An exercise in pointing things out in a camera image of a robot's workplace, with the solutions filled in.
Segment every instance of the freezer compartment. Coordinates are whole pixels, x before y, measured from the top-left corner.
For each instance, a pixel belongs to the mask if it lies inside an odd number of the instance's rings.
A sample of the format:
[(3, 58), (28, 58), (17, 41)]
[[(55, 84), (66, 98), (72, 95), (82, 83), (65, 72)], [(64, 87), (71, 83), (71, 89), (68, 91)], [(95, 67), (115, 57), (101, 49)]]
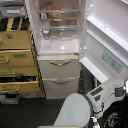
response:
[(77, 55), (38, 56), (37, 60), (43, 79), (80, 77)]
[(43, 80), (47, 99), (62, 99), (77, 93), (79, 79)]

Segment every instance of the dark floor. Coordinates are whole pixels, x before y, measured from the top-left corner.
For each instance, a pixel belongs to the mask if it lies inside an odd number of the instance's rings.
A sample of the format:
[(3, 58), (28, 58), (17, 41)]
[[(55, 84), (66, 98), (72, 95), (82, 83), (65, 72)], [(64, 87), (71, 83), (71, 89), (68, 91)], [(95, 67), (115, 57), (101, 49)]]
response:
[[(92, 75), (84, 69), (81, 72), (79, 83), (79, 93), (87, 93), (93, 88)], [(113, 128), (128, 128), (128, 98), (123, 101), (121, 125), (119, 127), (121, 102), (112, 104), (112, 106), (104, 113), (104, 117), (99, 119), (101, 128), (108, 116), (117, 112), (119, 114), (118, 123)], [(2, 105), (0, 104), (0, 128), (37, 128), (38, 126), (53, 125), (64, 99), (46, 100), (45, 98), (25, 99), (21, 98), (18, 105)]]
[(0, 104), (0, 128), (37, 128), (53, 125), (64, 100), (20, 99), (18, 105)]

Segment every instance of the white appliance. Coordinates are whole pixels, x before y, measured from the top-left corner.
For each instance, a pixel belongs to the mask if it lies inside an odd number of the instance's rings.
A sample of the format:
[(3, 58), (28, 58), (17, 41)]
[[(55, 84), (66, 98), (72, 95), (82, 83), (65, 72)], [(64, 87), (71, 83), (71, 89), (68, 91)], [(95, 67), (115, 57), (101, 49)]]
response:
[[(75, 56), (76, 59), (79, 55), (79, 62), (101, 83), (113, 77), (121, 77), (126, 81), (128, 79), (128, 1), (50, 0), (52, 1), (50, 10), (46, 5), (48, 1), (25, 0), (40, 69), (42, 69), (40, 62), (52, 61), (55, 58), (56, 61), (61, 60), (60, 58), (63, 61), (72, 60), (71, 56), (73, 58)], [(41, 19), (41, 13), (46, 14), (47, 18)], [(55, 22), (55, 18), (49, 16), (52, 13), (62, 14), (62, 21)], [(63, 63), (54, 64), (61, 67)], [(63, 79), (54, 78), (54, 75), (51, 78), (46, 76), (42, 78), (51, 81)], [(72, 74), (68, 78), (78, 79), (78, 76)]]

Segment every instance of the refrigerator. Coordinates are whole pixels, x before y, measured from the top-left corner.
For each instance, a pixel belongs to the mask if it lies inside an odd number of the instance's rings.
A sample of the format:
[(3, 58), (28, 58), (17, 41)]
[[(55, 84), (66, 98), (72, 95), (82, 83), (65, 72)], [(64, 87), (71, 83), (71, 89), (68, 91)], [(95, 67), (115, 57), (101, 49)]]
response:
[(25, 0), (47, 99), (77, 92), (81, 64), (128, 80), (127, 0)]

